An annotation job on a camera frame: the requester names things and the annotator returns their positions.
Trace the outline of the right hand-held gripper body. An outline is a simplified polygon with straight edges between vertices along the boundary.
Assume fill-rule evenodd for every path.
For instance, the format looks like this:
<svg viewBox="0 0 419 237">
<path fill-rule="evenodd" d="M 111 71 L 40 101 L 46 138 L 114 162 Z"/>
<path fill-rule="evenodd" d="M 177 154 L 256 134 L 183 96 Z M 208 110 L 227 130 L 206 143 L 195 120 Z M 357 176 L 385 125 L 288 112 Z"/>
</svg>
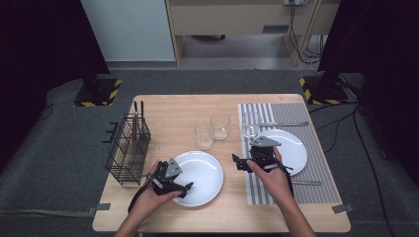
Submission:
<svg viewBox="0 0 419 237">
<path fill-rule="evenodd" d="M 274 147 L 281 146 L 281 143 L 266 137 L 259 136 L 250 142 L 251 159 L 264 171 L 270 171 L 278 166 L 274 154 Z"/>
</svg>

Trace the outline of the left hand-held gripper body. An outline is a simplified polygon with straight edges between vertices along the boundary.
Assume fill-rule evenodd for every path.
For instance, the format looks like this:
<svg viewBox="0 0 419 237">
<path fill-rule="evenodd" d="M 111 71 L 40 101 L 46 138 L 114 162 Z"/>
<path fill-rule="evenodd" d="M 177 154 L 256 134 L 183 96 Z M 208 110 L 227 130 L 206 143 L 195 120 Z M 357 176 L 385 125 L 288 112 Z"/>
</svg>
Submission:
<svg viewBox="0 0 419 237">
<path fill-rule="evenodd" d="M 184 187 L 175 183 L 175 179 L 182 173 L 182 169 L 174 158 L 169 161 L 159 162 L 152 175 L 153 189 L 159 196 L 182 192 Z"/>
</svg>

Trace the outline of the clear drinking glass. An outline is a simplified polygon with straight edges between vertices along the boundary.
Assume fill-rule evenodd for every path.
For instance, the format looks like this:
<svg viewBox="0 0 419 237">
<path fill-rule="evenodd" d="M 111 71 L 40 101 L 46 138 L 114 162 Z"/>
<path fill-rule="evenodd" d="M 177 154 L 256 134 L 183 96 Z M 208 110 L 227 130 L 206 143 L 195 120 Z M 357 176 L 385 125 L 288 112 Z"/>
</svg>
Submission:
<svg viewBox="0 0 419 237">
<path fill-rule="evenodd" d="M 201 149 L 213 147 L 213 130 L 208 124 L 198 124 L 195 127 L 196 142 Z"/>
<path fill-rule="evenodd" d="M 230 118 L 225 114 L 213 115 L 210 118 L 210 123 L 213 128 L 214 139 L 224 139 L 228 135 L 228 129 L 230 124 Z"/>
<path fill-rule="evenodd" d="M 242 115 L 241 133 L 244 137 L 254 138 L 259 133 L 261 117 L 254 112 L 246 112 Z"/>
</svg>

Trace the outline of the white round plate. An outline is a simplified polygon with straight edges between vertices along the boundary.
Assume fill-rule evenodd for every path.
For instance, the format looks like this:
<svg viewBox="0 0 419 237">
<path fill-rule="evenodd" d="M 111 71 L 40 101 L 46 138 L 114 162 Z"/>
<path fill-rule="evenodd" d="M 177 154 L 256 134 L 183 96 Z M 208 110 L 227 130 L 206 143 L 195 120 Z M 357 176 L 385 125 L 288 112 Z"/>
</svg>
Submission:
<svg viewBox="0 0 419 237">
<path fill-rule="evenodd" d="M 268 137 L 280 143 L 277 149 L 282 155 L 282 163 L 288 167 L 291 176 L 304 169 L 307 163 L 307 151 L 298 137 L 280 129 L 262 131 L 260 136 Z"/>
<path fill-rule="evenodd" d="M 203 151 L 189 151 L 178 155 L 175 161 L 182 170 L 175 183 L 186 186 L 193 182 L 186 196 L 176 197 L 175 202 L 186 207 L 196 207 L 217 196 L 223 185 L 223 170 L 216 158 Z"/>
</svg>

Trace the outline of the steel table knife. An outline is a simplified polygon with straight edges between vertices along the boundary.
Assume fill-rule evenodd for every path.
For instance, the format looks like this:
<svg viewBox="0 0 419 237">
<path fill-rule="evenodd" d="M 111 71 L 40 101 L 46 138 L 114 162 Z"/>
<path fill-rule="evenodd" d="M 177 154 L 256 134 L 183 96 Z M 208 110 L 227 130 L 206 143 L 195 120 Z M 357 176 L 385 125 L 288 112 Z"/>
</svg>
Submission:
<svg viewBox="0 0 419 237">
<path fill-rule="evenodd" d="M 303 122 L 266 122 L 258 123 L 260 127 L 277 127 L 277 126 L 307 126 L 309 125 L 308 121 Z"/>
</svg>

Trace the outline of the black wire cutlery basket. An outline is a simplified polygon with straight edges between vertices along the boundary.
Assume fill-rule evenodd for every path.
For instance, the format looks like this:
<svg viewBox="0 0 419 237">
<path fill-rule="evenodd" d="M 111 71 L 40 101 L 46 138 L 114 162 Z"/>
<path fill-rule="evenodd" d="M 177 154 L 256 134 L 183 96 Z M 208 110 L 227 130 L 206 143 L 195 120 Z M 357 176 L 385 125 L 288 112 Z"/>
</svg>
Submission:
<svg viewBox="0 0 419 237">
<path fill-rule="evenodd" d="M 137 141 L 132 140 L 133 114 L 125 114 L 120 122 L 113 122 L 114 128 L 108 130 L 108 160 L 105 168 L 121 185 L 126 182 L 140 184 L 151 132 L 144 120 L 143 133 L 140 133 L 138 115 Z"/>
</svg>

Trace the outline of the person's right hand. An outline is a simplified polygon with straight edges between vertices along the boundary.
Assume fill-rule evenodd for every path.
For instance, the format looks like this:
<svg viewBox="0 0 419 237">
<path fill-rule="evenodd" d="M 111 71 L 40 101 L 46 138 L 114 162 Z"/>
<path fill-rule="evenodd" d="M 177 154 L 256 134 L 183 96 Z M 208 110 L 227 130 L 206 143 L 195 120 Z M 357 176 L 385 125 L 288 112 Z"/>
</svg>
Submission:
<svg viewBox="0 0 419 237">
<path fill-rule="evenodd" d="M 278 166 L 270 172 L 264 171 L 255 162 L 248 160 L 247 165 L 262 181 L 270 196 L 277 205 L 290 205 L 293 202 L 293 195 L 290 191 L 289 182 L 282 164 L 282 155 L 276 146 L 273 147 L 274 158 L 279 162 Z"/>
</svg>

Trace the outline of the person's left hand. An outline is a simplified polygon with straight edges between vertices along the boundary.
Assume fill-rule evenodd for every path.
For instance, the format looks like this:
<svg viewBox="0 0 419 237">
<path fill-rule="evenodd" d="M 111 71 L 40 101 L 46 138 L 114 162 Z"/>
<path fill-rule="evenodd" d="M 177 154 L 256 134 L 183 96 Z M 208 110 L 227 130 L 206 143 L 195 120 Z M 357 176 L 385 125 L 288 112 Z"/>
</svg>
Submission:
<svg viewBox="0 0 419 237">
<path fill-rule="evenodd" d="M 133 221 L 136 227 L 162 204 L 173 198 L 177 198 L 181 194 L 181 192 L 175 191 L 161 196 L 157 195 L 154 191 L 151 178 L 148 178 L 141 188 L 142 193 L 135 200 L 135 203 L 128 214 L 128 218 Z"/>
</svg>

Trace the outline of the grey striped placemat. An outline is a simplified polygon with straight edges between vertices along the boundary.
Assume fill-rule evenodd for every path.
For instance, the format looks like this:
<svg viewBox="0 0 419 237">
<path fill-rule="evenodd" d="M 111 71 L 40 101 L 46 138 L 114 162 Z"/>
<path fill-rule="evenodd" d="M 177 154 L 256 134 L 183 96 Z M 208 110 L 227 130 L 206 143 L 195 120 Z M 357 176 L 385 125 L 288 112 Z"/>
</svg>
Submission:
<svg viewBox="0 0 419 237">
<path fill-rule="evenodd" d="M 304 169 L 291 176 L 292 181 L 318 181 L 322 186 L 293 185 L 293 196 L 298 203 L 339 202 L 340 196 L 334 184 L 323 149 L 318 142 L 316 132 L 304 103 L 285 104 L 240 104 L 237 106 L 239 121 L 246 112 L 260 115 L 261 123 L 266 122 L 303 122 L 307 126 L 260 127 L 259 134 L 269 129 L 280 129 L 298 137 L 307 151 L 307 163 Z"/>
</svg>

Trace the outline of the black yellow-striped stand base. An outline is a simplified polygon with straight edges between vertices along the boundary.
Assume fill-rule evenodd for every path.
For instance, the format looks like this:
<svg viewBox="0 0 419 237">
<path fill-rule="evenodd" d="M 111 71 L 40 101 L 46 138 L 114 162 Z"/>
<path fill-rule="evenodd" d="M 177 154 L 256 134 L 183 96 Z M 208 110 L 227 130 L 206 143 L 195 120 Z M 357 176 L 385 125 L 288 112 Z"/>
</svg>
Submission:
<svg viewBox="0 0 419 237">
<path fill-rule="evenodd" d="M 97 95 L 91 95 L 87 92 L 84 84 L 76 95 L 74 107 L 97 107 L 109 106 L 115 99 L 122 81 L 119 79 L 99 79 L 101 91 Z"/>
<path fill-rule="evenodd" d="M 346 104 L 348 96 L 338 83 L 331 90 L 323 90 L 319 86 L 321 76 L 303 76 L 298 80 L 303 94 L 309 104 L 338 105 Z"/>
</svg>

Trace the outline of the grey tape piece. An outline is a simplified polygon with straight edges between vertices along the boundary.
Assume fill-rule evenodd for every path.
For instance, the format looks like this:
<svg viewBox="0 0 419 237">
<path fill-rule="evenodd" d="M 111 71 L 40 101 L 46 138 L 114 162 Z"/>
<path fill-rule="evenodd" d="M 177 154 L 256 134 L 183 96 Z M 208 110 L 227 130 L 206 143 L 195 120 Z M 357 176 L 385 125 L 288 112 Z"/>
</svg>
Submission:
<svg viewBox="0 0 419 237">
<path fill-rule="evenodd" d="M 351 211 L 353 211 L 355 208 L 351 205 L 351 204 L 345 204 L 345 203 L 342 203 L 342 204 L 339 204 L 339 205 L 335 205 L 335 206 L 333 206 L 332 207 L 332 210 L 335 212 L 335 213 L 341 213 L 341 212 L 351 212 Z"/>
<path fill-rule="evenodd" d="M 89 207 L 88 209 L 87 209 L 87 213 L 88 214 L 93 214 L 93 215 L 95 215 L 95 213 L 98 211 L 98 210 L 110 210 L 110 207 L 111 207 L 111 204 L 110 203 L 98 203 L 98 204 L 96 204 L 95 206 L 93 206 L 93 207 Z"/>
</svg>

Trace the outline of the light wooden desk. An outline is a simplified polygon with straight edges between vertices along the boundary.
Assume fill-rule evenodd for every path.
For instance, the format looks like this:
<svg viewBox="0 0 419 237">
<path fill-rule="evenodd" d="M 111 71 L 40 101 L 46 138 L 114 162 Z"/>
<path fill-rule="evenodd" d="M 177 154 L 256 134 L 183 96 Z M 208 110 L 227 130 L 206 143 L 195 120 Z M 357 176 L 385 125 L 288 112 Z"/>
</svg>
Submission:
<svg viewBox="0 0 419 237">
<path fill-rule="evenodd" d="M 175 60 L 181 62 L 185 37 L 280 34 L 293 65 L 302 62 L 313 35 L 327 35 L 341 0 L 165 0 Z"/>
</svg>

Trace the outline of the white panel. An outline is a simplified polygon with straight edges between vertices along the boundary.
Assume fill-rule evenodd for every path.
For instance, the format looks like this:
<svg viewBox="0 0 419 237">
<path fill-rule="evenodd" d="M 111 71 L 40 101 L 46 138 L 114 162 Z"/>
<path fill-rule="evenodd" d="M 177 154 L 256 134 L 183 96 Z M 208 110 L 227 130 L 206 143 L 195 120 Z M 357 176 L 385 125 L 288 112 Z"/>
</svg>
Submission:
<svg viewBox="0 0 419 237">
<path fill-rule="evenodd" d="M 174 61 L 165 0 L 81 0 L 109 62 Z"/>
</svg>

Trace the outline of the black curtain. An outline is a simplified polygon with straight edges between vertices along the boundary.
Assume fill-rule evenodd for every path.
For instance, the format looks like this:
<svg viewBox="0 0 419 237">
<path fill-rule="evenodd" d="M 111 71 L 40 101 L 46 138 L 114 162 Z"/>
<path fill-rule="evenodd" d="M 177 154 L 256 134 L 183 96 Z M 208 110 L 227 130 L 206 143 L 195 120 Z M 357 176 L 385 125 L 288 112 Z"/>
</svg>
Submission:
<svg viewBox="0 0 419 237">
<path fill-rule="evenodd" d="M 81 0 L 0 0 L 0 172 L 49 90 L 108 72 Z"/>
<path fill-rule="evenodd" d="M 419 187 L 419 0 L 341 0 L 319 69 L 365 76 L 385 155 Z"/>
</svg>

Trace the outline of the black stand post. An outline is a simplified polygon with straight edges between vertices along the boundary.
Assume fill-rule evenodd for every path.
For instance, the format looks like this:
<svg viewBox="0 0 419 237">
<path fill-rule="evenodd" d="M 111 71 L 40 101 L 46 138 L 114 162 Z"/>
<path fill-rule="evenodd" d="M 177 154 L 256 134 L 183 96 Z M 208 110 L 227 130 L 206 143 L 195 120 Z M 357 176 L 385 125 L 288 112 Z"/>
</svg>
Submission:
<svg viewBox="0 0 419 237">
<path fill-rule="evenodd" d="M 86 87 L 87 92 L 91 95 L 97 95 L 101 91 L 101 83 L 95 75 L 85 77 L 84 86 Z"/>
<path fill-rule="evenodd" d="M 336 84 L 338 75 L 339 73 L 336 71 L 324 71 L 319 81 L 320 88 L 323 90 L 331 90 Z"/>
</svg>

